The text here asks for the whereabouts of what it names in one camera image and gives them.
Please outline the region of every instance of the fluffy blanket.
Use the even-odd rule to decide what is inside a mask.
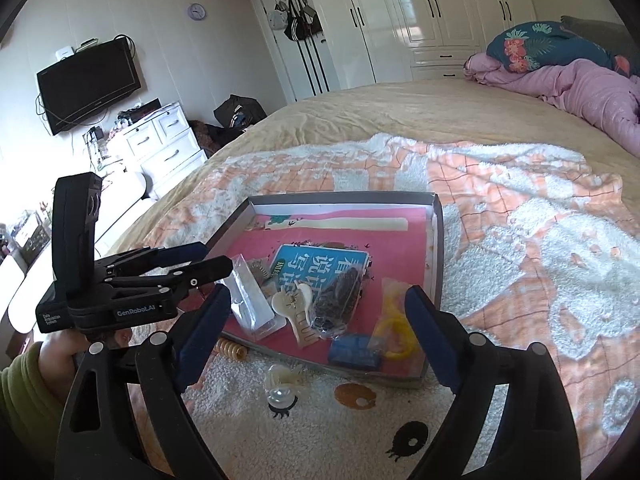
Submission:
[[[496,344],[547,345],[574,413],[586,477],[638,402],[640,229],[620,200],[620,177],[593,174],[580,153],[548,144],[427,144],[377,134],[229,158],[142,244],[207,240],[247,196],[319,190],[439,195],[442,309]],[[136,340],[166,327],[139,327]],[[217,356],[184,395],[229,478],[407,478],[452,402],[430,373],[418,390],[309,373],[305,399],[274,419],[262,386],[274,362],[257,352],[243,363]],[[142,438],[162,467],[134,398]],[[498,388],[468,470],[483,464],[504,399]]]
[[[472,56],[465,64],[465,76],[485,85],[539,97],[585,119],[640,157],[640,78],[637,76],[627,79],[587,59],[518,74],[508,72],[500,61],[487,54]]]

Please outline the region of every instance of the blue book cover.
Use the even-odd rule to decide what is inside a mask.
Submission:
[[[296,282],[307,283],[314,300],[338,275],[351,267],[362,274],[367,270],[369,253],[328,247],[282,245],[271,264],[271,275],[278,279],[278,289],[295,290]]]

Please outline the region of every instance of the pink comforter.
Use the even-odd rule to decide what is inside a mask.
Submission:
[[[465,76],[485,85],[539,97],[585,119],[640,157],[640,78],[636,76],[627,79],[587,59],[515,74],[487,54],[472,56],[465,64]]]

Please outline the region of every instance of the white drawer handle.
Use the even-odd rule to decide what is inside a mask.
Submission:
[[[174,151],[174,154],[173,154],[173,155],[171,155],[171,156],[168,156],[164,161],[166,162],[166,161],[168,161],[170,158],[174,158],[174,156],[176,156],[178,153],[180,153],[180,150],[175,150],[175,151]]]

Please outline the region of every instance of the orange and white blanket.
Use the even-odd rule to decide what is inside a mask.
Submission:
[[[248,196],[321,190],[439,195],[442,309],[496,344],[526,348],[537,340],[549,348],[574,413],[586,477],[639,397],[640,226],[621,201],[620,177],[593,174],[581,154],[548,144],[426,144],[377,134],[230,158],[141,245],[206,241]],[[139,328],[136,337],[152,329]],[[429,428],[429,444],[452,401],[429,375],[420,390],[369,385],[371,409],[352,410],[334,398],[345,380],[313,373],[308,399],[274,421],[262,390],[270,363],[255,353],[244,364],[213,359],[185,394],[230,478],[406,478],[422,452],[389,460],[395,431],[419,420]],[[504,395],[498,388],[467,470],[486,458]],[[145,426],[147,443],[149,432]]]

